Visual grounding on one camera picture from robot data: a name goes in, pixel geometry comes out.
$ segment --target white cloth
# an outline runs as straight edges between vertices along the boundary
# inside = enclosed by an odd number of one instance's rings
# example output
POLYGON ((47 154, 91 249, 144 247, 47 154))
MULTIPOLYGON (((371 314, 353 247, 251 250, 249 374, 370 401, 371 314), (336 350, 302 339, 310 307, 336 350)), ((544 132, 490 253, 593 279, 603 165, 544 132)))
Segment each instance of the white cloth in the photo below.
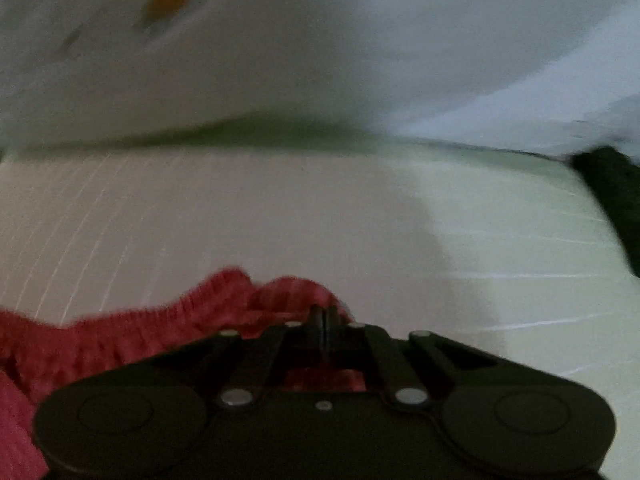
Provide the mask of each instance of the white cloth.
POLYGON ((2 143, 275 111, 640 156, 640 0, 191 0, 148 34, 146 1, 0 0, 2 143))

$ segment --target silver screw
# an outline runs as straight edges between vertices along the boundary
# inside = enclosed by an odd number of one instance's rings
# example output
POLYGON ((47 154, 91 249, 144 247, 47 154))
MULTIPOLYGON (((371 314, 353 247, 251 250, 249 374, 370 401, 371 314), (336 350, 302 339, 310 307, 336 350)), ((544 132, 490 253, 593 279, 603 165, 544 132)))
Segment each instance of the silver screw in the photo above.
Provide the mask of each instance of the silver screw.
POLYGON ((321 412, 328 412, 333 406, 334 405, 328 400, 318 400, 318 402, 316 402, 316 410, 320 410, 321 412))
POLYGON ((231 407, 245 406, 253 402, 254 396, 247 390, 234 388, 233 390, 225 390, 222 395, 220 395, 220 400, 231 407))
POLYGON ((417 406, 427 401, 427 392, 419 388, 402 388, 396 391, 396 400, 410 406, 417 406))

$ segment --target circular cap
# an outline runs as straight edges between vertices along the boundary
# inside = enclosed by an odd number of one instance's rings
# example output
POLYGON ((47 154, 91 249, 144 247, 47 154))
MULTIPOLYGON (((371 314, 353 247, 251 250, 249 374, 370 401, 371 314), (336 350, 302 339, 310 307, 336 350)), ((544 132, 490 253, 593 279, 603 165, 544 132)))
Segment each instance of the circular cap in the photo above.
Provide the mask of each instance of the circular cap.
POLYGON ((321 412, 330 412, 334 405, 328 400, 318 400, 316 402, 316 410, 321 412))
POLYGON ((74 385, 40 405, 34 441, 62 470, 137 478, 178 462, 206 421, 205 403, 186 386, 74 385))
POLYGON ((408 404, 410 406, 417 406, 429 399, 427 392, 419 388, 402 388, 396 391, 394 396, 398 402, 402 404, 408 404))
POLYGON ((445 400, 440 417, 456 447, 491 468, 527 477, 598 463, 615 434, 613 413, 600 396, 560 381, 461 387, 445 400))
POLYGON ((254 396, 251 392, 243 390, 242 388, 235 388, 233 390, 225 390, 220 395, 220 400, 223 404, 231 406, 233 408, 237 406, 245 406, 250 404, 254 400, 254 396))

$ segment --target floor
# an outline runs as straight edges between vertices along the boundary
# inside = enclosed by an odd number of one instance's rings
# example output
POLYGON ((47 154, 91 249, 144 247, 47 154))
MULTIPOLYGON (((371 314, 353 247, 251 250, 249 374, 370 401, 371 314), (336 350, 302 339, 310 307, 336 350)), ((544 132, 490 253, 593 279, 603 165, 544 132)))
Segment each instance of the floor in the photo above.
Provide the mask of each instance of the floor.
POLYGON ((241 265, 333 290, 393 336, 432 330, 582 382, 640 471, 640 280, 571 170, 511 153, 164 148, 0 164, 0 303, 56 324, 175 298, 241 265))

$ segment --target ruffled red fabric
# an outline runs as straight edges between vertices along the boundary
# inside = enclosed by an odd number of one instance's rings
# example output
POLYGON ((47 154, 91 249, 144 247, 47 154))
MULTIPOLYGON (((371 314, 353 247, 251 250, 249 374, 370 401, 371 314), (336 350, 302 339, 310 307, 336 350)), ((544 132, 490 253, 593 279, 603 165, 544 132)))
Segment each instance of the ruffled red fabric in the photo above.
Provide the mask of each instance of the ruffled red fabric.
MULTIPOLYGON (((315 304, 339 302, 309 280, 284 277, 256 285, 243 270, 230 268, 162 308, 91 317, 65 328, 0 310, 0 480, 36 480, 46 473, 31 443, 31 420, 37 403, 56 388, 225 328, 256 337, 269 325, 306 320, 315 304)), ((349 319, 342 309, 340 314, 349 319)), ((354 372, 330 370, 296 370, 286 386, 364 389, 354 372)))

